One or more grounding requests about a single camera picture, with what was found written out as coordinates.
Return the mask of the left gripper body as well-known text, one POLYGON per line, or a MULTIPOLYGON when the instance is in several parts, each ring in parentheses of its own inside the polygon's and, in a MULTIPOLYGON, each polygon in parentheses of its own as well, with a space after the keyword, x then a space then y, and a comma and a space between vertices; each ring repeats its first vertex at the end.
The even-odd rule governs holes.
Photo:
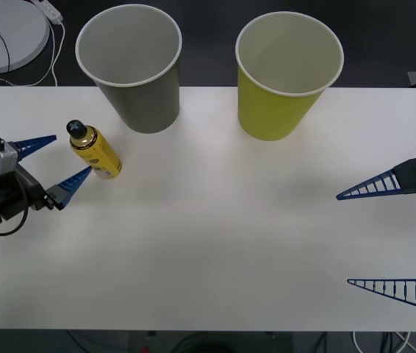
POLYGON ((26 207, 40 210, 46 206, 43 186, 24 168, 0 176, 0 216, 9 220, 26 207))

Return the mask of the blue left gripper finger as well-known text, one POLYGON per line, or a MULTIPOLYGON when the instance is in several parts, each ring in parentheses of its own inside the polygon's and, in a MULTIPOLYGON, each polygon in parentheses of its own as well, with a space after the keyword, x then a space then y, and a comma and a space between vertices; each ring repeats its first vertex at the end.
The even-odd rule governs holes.
POLYGON ((49 145, 57 139, 56 135, 47 135, 39 138, 32 138, 28 140, 14 141, 12 146, 18 153, 18 161, 35 153, 39 149, 49 145))
POLYGON ((87 179, 87 177, 90 175, 91 171, 92 168, 88 166, 79 173, 76 173, 73 176, 47 189, 46 195, 49 208, 57 208, 58 210, 63 210, 68 205, 74 194, 84 183, 84 181, 87 179))

